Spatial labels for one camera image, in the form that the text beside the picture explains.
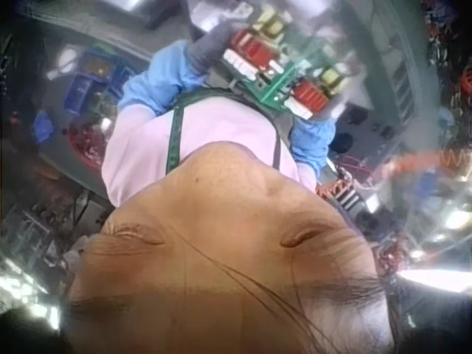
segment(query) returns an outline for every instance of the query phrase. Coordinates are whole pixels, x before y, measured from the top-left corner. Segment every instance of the gray glove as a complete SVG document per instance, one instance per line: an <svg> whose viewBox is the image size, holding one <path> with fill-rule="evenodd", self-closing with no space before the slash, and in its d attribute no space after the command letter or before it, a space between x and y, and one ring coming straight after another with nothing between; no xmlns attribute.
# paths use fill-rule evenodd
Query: gray glove
<svg viewBox="0 0 472 354"><path fill-rule="evenodd" d="M222 57L233 35L248 27L239 21L225 21L187 47L186 56L198 74L206 74Z"/></svg>

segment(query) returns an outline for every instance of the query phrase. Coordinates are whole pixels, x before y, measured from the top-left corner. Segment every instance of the light blue sleeve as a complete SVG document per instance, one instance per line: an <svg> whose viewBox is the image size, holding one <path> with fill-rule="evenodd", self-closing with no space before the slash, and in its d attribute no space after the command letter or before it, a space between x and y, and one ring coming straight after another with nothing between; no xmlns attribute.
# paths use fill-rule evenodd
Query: light blue sleeve
<svg viewBox="0 0 472 354"><path fill-rule="evenodd" d="M336 134L336 124L332 119L325 122L306 122L295 119L290 133L290 152L295 162L308 164L316 177L327 164L328 145Z"/></svg>
<svg viewBox="0 0 472 354"><path fill-rule="evenodd" d="M142 104L160 116L171 108L180 93L200 87L207 75L193 70L185 55L186 48L186 41L178 41L157 52L147 71L125 83L118 109Z"/></svg>

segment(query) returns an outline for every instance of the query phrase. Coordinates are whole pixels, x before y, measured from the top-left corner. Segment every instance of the green apron strap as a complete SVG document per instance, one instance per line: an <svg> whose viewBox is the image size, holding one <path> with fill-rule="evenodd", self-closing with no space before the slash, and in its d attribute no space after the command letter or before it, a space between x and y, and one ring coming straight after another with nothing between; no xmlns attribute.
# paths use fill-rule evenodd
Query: green apron strap
<svg viewBox="0 0 472 354"><path fill-rule="evenodd" d="M184 106L177 105L174 108L172 128L170 129L169 152L167 153L167 165L165 174L168 175L180 164L180 141L182 125L184 123Z"/></svg>
<svg viewBox="0 0 472 354"><path fill-rule="evenodd" d="M235 100L239 103L247 105L253 108L255 111L261 113L267 120L274 126L276 132L276 142L274 149L274 160L272 167L276 170L280 169L280 159L281 159L281 150L282 142L279 135L279 130L277 129L274 121L270 116L261 110L254 103L250 103L241 97L240 95L234 94L230 91L223 90L221 88L202 88L197 94L182 94L177 102L177 106L174 108L174 117L172 121L172 128L170 129L170 138L169 138L169 152L167 153L167 165L166 165L166 175L172 170L176 169L180 164L180 143L182 135L182 125L184 123L184 109L188 105L197 103L199 101L205 100L210 97L226 97L232 100Z"/></svg>

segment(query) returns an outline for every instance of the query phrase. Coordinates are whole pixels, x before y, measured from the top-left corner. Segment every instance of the pink shirt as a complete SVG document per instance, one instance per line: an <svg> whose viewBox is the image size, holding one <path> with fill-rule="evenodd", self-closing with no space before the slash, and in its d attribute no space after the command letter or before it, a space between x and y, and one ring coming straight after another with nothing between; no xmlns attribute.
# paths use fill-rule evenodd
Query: pink shirt
<svg viewBox="0 0 472 354"><path fill-rule="evenodd" d="M165 177L173 111L156 117L144 105L130 105L119 113L102 167L108 197L119 207L130 197ZM181 160L212 142L235 142L272 166L276 133L259 112L223 97L213 97L185 108ZM316 188L316 175L307 164L297 164L282 143L281 174Z"/></svg>

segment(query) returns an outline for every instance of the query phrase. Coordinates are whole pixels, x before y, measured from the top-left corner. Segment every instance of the circuit board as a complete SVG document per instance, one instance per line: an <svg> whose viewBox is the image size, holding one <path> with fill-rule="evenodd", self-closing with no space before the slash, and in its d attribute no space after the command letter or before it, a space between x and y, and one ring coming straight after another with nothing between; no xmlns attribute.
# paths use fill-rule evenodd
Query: circuit board
<svg viewBox="0 0 472 354"><path fill-rule="evenodd" d="M290 14L271 5L258 11L255 22L232 39L226 65L268 108L303 119L337 119L352 77L352 68L340 58L352 57L352 51L322 36L303 35Z"/></svg>

